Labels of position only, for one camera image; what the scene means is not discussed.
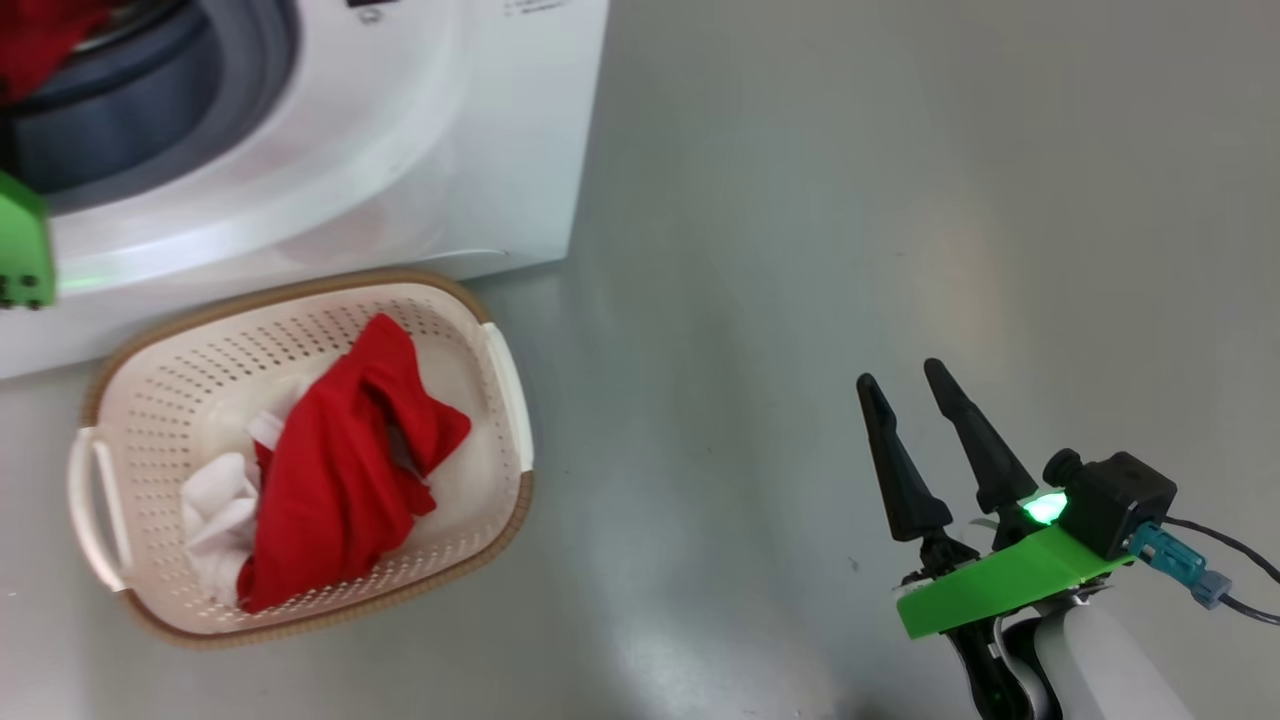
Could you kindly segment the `red garment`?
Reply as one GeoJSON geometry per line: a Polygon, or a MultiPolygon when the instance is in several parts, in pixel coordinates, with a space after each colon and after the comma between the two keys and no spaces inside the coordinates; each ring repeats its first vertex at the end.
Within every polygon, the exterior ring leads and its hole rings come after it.
{"type": "Polygon", "coordinates": [[[370,574],[436,509],[426,478],[472,423],[430,396],[416,347],[379,314],[293,406],[265,465],[238,607],[256,614],[370,574]]]}
{"type": "Polygon", "coordinates": [[[0,108],[37,91],[116,0],[0,0],[0,108]]]}

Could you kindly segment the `white front-load washing machine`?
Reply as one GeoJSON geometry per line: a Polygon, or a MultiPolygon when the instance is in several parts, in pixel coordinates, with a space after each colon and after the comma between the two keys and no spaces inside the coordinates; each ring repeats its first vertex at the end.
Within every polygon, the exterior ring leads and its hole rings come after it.
{"type": "Polygon", "coordinates": [[[0,380],[236,296],[422,263],[556,261],[611,0],[116,0],[0,108],[58,296],[0,309],[0,380]]]}

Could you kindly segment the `cream plastic laundry basket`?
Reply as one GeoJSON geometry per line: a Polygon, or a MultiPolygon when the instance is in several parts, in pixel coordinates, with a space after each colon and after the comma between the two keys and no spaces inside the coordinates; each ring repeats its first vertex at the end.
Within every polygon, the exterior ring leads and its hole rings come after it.
{"type": "Polygon", "coordinates": [[[492,562],[529,514],[534,459],[521,379],[489,311],[454,281],[396,268],[242,295],[120,346],[86,395],[67,501],[86,562],[141,626],[224,650],[380,612],[492,562]],[[251,454],[250,418],[323,374],[378,314],[412,337],[426,392],[472,423],[428,478],[440,509],[360,579],[259,614],[205,597],[183,547],[180,486],[221,454],[251,454]]]}

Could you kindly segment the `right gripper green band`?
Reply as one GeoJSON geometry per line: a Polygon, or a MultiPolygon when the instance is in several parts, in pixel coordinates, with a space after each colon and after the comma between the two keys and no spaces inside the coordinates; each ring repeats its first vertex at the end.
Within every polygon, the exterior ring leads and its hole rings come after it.
{"type": "Polygon", "coordinates": [[[1015,541],[979,553],[952,538],[947,505],[922,479],[876,378],[858,378],[867,441],[890,534],[919,541],[922,568],[897,602],[906,633],[943,637],[959,656],[980,720],[1137,720],[1137,648],[1120,625],[1089,605],[1107,561],[1023,500],[1038,492],[1004,437],[937,357],[923,364],[940,413],[954,425],[984,514],[1001,512],[1015,541]]]}

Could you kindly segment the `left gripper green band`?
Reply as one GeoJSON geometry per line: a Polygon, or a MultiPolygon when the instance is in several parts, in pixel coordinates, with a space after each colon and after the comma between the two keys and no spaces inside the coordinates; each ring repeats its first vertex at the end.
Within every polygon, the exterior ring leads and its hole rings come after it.
{"type": "Polygon", "coordinates": [[[0,170],[0,309],[56,302],[58,282],[44,199],[0,170]]]}

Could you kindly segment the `white garment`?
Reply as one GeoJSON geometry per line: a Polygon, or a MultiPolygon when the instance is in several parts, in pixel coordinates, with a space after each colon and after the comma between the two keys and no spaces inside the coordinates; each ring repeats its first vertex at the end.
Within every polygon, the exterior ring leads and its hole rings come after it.
{"type": "Polygon", "coordinates": [[[300,380],[244,428],[252,452],[216,456],[180,487],[184,552],[201,592],[228,609],[242,605],[241,575],[253,556],[259,505],[285,423],[310,388],[300,380]]]}

